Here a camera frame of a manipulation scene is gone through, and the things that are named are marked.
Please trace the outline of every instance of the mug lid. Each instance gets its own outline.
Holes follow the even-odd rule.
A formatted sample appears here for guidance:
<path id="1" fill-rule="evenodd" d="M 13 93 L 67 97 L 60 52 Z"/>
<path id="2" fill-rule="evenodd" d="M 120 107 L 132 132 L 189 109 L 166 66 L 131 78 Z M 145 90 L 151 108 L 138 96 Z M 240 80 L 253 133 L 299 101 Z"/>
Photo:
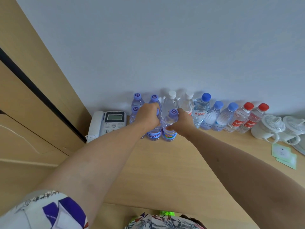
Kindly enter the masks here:
<path id="1" fill-rule="evenodd" d="M 262 123 L 273 132 L 282 132 L 286 129 L 281 117 L 266 114 L 262 119 Z"/>
<path id="2" fill-rule="evenodd" d="M 305 133 L 305 119 L 297 119 L 292 116 L 285 116 L 283 118 L 283 122 L 289 130 L 297 134 Z"/>

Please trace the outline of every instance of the light blue bottle cap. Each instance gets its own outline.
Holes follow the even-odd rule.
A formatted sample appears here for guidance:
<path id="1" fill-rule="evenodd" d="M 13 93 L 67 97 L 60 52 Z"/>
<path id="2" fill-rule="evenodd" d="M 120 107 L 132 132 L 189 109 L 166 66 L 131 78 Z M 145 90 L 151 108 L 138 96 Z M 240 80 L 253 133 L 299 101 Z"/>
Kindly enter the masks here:
<path id="1" fill-rule="evenodd" d="M 234 111 L 236 111 L 236 109 L 238 109 L 238 104 L 235 103 L 235 102 L 232 102 L 232 103 L 229 104 L 228 109 L 229 109 L 231 112 L 234 112 Z"/>
<path id="2" fill-rule="evenodd" d="M 135 93 L 134 94 L 134 99 L 135 100 L 140 100 L 142 98 L 141 94 L 140 93 Z"/>
<path id="3" fill-rule="evenodd" d="M 178 115 L 178 110 L 177 109 L 170 110 L 170 113 L 168 114 L 168 116 L 170 118 L 175 118 L 177 115 Z"/>
<path id="4" fill-rule="evenodd" d="M 138 112 L 139 108 L 138 107 L 133 107 L 132 108 L 132 114 L 136 115 Z"/>
<path id="5" fill-rule="evenodd" d="M 159 100 L 159 97 L 158 97 L 158 95 L 152 95 L 152 96 L 150 97 L 150 100 L 151 100 L 152 102 L 157 102 L 157 101 Z"/>
<path id="6" fill-rule="evenodd" d="M 223 106 L 224 106 L 224 104 L 221 101 L 216 101 L 213 107 L 216 110 L 220 110 Z"/>
<path id="7" fill-rule="evenodd" d="M 201 100 L 203 101 L 203 102 L 209 102 L 210 101 L 210 99 L 211 99 L 211 95 L 209 94 L 209 93 L 204 93 L 203 95 L 202 95 L 202 97 L 201 97 Z"/>

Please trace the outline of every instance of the person's right arm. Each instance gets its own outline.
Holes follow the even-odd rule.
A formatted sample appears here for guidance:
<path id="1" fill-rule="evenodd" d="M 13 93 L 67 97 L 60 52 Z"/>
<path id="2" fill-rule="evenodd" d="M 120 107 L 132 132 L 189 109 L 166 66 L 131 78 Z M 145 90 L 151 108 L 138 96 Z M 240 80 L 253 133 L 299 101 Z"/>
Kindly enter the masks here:
<path id="1" fill-rule="evenodd" d="M 305 189 L 271 165 L 197 129 L 182 109 L 169 126 L 198 149 L 230 195 L 262 229 L 305 228 Z"/>

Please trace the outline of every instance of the white cable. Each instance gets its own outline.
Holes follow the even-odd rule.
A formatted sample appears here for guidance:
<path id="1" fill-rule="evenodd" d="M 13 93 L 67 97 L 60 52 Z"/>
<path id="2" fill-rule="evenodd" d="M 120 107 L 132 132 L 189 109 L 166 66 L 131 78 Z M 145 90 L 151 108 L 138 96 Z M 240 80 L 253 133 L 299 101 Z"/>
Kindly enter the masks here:
<path id="1" fill-rule="evenodd" d="M 11 130 L 11 129 L 9 129 L 9 128 L 3 126 L 3 125 L 0 125 L 0 126 L 3 127 L 3 128 L 6 128 L 7 130 L 11 131 L 12 133 L 16 134 L 17 136 L 20 136 L 19 134 L 15 133 L 13 130 Z M 25 140 L 25 141 L 35 150 L 36 153 L 40 154 L 40 153 L 34 148 L 34 146 L 32 146 L 32 144 L 31 144 L 30 142 L 27 141 L 27 139 L 25 139 L 23 136 L 20 136 L 20 137 L 23 138 L 23 139 L 24 139 L 24 140 Z"/>

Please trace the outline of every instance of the hand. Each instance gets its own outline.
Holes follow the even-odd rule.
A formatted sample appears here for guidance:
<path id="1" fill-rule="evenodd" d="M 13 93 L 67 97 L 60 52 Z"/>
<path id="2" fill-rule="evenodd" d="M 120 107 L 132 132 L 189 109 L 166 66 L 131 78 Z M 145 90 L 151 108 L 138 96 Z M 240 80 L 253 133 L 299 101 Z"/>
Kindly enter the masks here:
<path id="1" fill-rule="evenodd" d="M 139 109 L 134 123 L 141 126 L 143 134 L 153 130 L 160 124 L 160 121 L 157 118 L 157 109 L 160 110 L 158 103 L 143 104 L 143 106 Z"/>
<path id="2" fill-rule="evenodd" d="M 193 122 L 191 115 L 186 113 L 182 108 L 178 108 L 178 121 L 168 126 L 166 129 L 169 131 L 175 130 L 179 135 L 188 137 L 190 132 L 198 130 Z"/>

